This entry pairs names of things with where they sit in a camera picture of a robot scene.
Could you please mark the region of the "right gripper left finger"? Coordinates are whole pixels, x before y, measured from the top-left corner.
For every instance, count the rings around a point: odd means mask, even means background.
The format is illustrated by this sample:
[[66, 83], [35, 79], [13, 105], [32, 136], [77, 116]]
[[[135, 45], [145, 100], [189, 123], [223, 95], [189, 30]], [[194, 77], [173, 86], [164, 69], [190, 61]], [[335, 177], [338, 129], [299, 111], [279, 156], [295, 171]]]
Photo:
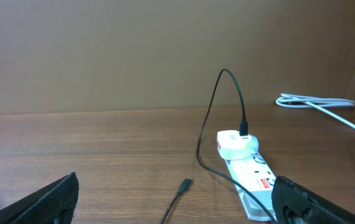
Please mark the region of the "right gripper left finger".
[[78, 192], [72, 172], [0, 210], [0, 224], [71, 224]]

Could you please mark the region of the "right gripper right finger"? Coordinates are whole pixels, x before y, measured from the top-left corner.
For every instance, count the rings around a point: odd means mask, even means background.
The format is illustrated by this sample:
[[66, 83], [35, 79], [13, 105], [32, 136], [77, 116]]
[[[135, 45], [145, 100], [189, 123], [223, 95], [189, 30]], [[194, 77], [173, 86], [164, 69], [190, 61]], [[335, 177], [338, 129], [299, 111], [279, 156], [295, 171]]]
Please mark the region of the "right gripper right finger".
[[355, 224], [355, 214], [284, 176], [275, 180], [272, 205], [278, 224]]

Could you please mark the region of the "white USB charger plug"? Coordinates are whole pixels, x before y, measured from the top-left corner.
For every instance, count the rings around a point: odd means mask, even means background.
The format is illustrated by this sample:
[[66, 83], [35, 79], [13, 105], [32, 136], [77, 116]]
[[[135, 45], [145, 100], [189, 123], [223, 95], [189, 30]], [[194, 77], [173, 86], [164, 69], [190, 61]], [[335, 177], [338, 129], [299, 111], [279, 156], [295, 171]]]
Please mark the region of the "white USB charger plug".
[[258, 149], [258, 139], [251, 134], [241, 136], [236, 130], [217, 133], [217, 150], [220, 157], [225, 160], [245, 159], [256, 154]]

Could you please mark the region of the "white power strip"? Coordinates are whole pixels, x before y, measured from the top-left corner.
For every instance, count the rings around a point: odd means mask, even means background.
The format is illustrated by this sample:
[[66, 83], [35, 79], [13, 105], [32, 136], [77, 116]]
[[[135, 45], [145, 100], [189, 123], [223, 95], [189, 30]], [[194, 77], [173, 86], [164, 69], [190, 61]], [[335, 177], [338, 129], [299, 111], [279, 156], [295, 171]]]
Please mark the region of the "white power strip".
[[[225, 160], [225, 163], [231, 178], [245, 187], [275, 217], [272, 206], [272, 191], [276, 176], [262, 155], [257, 152], [245, 159]], [[235, 188], [249, 220], [258, 222], [271, 221], [271, 218], [248, 193], [245, 193], [238, 186], [235, 186]]]

